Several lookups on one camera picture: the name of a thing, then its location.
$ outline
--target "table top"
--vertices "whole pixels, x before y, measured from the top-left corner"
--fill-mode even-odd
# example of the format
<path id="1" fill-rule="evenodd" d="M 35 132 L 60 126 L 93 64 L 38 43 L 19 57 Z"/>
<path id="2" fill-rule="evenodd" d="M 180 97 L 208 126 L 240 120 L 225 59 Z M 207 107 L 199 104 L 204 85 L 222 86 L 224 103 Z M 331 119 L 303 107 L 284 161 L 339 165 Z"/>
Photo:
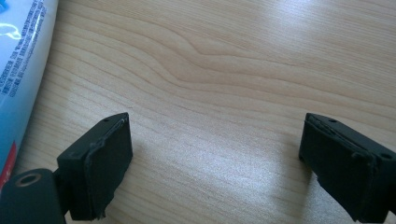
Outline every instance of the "table top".
<path id="1" fill-rule="evenodd" d="M 14 173 L 128 112 L 134 158 L 93 223 L 353 223 L 298 160 L 304 116 L 395 150 L 395 97 L 392 0 L 60 1 Z"/>

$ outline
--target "black plastic part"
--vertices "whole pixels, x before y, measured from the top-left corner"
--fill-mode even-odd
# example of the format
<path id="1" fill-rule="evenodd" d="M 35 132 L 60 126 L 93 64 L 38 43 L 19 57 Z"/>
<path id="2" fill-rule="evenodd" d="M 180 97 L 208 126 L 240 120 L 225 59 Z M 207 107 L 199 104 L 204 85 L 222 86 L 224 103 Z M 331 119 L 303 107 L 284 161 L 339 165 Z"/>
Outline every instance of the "black plastic part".
<path id="1" fill-rule="evenodd" d="M 299 156 L 353 220 L 384 222 L 395 213 L 393 151 L 335 119 L 306 114 Z"/>
<path id="2" fill-rule="evenodd" d="M 11 178 L 1 192 L 0 223 L 65 223 L 52 172 L 31 170 Z"/>
<path id="3" fill-rule="evenodd" d="M 0 195 L 0 223 L 60 224 L 105 216 L 133 156 L 127 113 L 101 120 L 58 157 L 59 169 L 12 177 Z"/>

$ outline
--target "wooden table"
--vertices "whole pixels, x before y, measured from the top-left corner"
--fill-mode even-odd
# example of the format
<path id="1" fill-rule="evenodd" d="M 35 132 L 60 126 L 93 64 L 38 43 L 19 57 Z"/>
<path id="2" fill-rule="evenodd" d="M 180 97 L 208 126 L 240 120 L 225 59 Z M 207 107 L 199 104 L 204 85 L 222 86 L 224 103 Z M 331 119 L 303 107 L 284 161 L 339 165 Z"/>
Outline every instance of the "wooden table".
<path id="1" fill-rule="evenodd" d="M 353 223 L 298 160 L 304 115 L 395 150 L 395 97 L 393 0 L 62 0 L 14 173 L 128 112 L 134 158 L 93 223 Z"/>

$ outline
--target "plastic package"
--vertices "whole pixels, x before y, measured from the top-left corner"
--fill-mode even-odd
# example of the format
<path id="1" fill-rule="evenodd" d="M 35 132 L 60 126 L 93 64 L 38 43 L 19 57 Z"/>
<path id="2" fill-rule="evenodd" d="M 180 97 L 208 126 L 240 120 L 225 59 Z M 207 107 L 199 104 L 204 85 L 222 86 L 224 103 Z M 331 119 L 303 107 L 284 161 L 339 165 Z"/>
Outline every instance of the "plastic package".
<path id="1" fill-rule="evenodd" d="M 50 51 L 58 0 L 0 0 L 0 188 L 10 177 Z"/>

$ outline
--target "wooden surface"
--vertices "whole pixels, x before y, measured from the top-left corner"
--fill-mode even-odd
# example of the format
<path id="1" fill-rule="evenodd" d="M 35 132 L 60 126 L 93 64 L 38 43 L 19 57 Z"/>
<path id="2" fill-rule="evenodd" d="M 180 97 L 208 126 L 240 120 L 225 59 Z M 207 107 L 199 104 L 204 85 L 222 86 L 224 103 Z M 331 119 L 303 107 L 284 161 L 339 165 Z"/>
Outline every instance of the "wooden surface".
<path id="1" fill-rule="evenodd" d="M 393 0 L 61 0 L 15 173 L 126 111 L 134 158 L 93 223 L 353 223 L 298 160 L 304 115 L 395 150 L 395 97 Z"/>

